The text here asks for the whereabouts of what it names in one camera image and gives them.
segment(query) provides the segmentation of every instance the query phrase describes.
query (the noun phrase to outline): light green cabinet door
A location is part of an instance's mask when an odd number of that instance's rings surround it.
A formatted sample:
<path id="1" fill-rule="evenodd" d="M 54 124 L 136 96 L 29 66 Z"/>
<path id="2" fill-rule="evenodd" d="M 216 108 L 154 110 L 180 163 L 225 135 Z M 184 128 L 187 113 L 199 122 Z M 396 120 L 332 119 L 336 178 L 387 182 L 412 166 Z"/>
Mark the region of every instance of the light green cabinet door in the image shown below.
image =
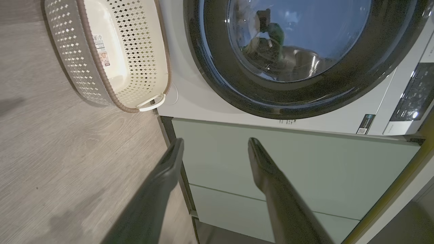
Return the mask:
<path id="1" fill-rule="evenodd" d="M 194 185 L 190 189 L 201 222 L 274 242 L 265 201 Z M 359 222 L 315 212 L 314 215 L 336 244 L 343 242 Z"/>
<path id="2" fill-rule="evenodd" d="M 185 140 L 190 184 L 265 200 L 253 182 L 247 140 L 258 138 L 307 205 L 362 219 L 415 155 L 409 142 L 173 120 Z"/>

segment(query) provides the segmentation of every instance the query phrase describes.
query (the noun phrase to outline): basket rim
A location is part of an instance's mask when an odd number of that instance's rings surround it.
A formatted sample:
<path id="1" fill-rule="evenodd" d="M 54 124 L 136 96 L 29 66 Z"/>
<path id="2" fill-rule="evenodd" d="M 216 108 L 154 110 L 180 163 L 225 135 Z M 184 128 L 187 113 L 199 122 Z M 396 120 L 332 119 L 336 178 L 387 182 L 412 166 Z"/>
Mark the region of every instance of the basket rim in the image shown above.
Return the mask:
<path id="1" fill-rule="evenodd" d="M 104 84 L 105 89 L 107 90 L 107 93 L 110 97 L 110 99 L 113 101 L 113 103 L 120 108 L 121 110 L 125 111 L 125 112 L 130 112 L 130 113 L 137 113 L 139 112 L 138 108 L 129 108 L 126 107 L 125 105 L 123 105 L 118 97 L 116 96 L 115 92 L 113 91 L 113 88 L 107 78 L 107 75 L 105 73 L 104 67 L 102 66 L 102 63 L 99 60 L 99 56 L 98 56 L 98 51 L 96 50 L 96 46 L 95 46 L 95 42 L 93 40 L 93 36 L 92 36 L 92 32 L 90 29 L 90 24 L 89 24 L 89 20 L 87 17 L 87 12 L 86 12 L 86 7 L 84 4 L 84 0 L 76 0 L 77 2 L 77 7 L 78 7 L 78 11 L 79 11 L 79 16 L 80 16 L 80 20 L 82 23 L 82 27 L 84 30 L 84 34 L 85 34 L 85 38 L 87 40 L 89 49 L 90 49 L 90 53 L 93 59 L 93 62 L 96 65 L 96 69 L 99 73 L 99 76 L 101 77 L 102 83 Z M 161 7 L 160 7 L 160 2 L 159 0 L 154 0 L 154 4 L 155 7 L 157 9 L 157 15 L 158 15 L 158 21 L 160 22 L 160 30 L 161 30 L 161 35 L 163 37 L 163 46 L 164 46 L 164 53 L 166 54 L 166 62 L 167 62 L 167 72 L 168 72 L 168 82 L 166 85 L 166 89 L 164 89 L 164 94 L 167 95 L 167 92 L 170 89 L 171 86 L 171 81 L 172 81 L 172 72 L 171 72 L 171 66 L 170 66 L 170 54 L 169 54 L 169 48 L 168 48 L 168 43 L 167 43 L 167 36 L 166 36 L 166 29 L 164 26 L 164 20 L 163 20 L 163 15 L 161 12 Z"/>

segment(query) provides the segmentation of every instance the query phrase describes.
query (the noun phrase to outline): laundry basket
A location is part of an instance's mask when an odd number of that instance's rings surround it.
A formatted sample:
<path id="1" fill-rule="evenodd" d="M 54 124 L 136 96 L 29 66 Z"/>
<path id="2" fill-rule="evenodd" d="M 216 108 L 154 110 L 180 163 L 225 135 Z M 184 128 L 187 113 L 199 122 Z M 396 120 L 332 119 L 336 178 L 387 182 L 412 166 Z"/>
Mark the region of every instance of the laundry basket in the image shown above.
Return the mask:
<path id="1" fill-rule="evenodd" d="M 171 76 L 158 0 L 46 0 L 45 11 L 81 95 L 126 112 L 164 102 Z"/>

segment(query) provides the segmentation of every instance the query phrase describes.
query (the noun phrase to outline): white handle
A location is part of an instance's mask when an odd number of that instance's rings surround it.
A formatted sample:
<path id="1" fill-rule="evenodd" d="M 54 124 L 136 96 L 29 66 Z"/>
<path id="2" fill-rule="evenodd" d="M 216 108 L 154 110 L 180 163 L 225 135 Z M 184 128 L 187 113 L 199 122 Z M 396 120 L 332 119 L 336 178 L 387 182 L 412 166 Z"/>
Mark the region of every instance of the white handle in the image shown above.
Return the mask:
<path id="1" fill-rule="evenodd" d="M 156 98 L 158 98 L 158 97 L 161 97 L 160 101 L 155 102 L 155 103 L 152 104 L 152 105 L 149 105 L 149 106 L 146 106 L 146 107 L 142 107 L 144 104 L 149 103 L 149 102 L 151 102 L 152 100 L 154 100 L 154 99 L 156 99 Z M 141 104 L 137 105 L 136 108 L 138 108 L 138 110 L 139 110 L 140 112 L 153 110 L 153 109 L 156 109 L 156 108 L 158 108 L 159 106 L 161 106 L 161 104 L 164 103 L 164 100 L 166 100 L 166 94 L 164 94 L 164 93 L 162 93 L 162 94 L 158 94 L 158 95 L 155 95 L 155 96 L 151 97 L 150 99 L 148 99 L 148 100 L 142 102 Z"/>

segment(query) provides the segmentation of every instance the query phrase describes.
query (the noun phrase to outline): black sticker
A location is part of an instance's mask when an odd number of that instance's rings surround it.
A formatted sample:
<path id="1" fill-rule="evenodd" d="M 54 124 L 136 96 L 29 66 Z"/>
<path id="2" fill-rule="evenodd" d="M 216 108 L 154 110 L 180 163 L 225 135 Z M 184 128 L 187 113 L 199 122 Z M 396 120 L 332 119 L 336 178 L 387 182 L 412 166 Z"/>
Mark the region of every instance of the black sticker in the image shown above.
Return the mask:
<path id="1" fill-rule="evenodd" d="M 366 135 L 366 133 L 368 133 L 369 127 L 371 127 L 372 121 L 374 121 L 374 118 L 375 114 L 365 114 L 356 134 Z"/>

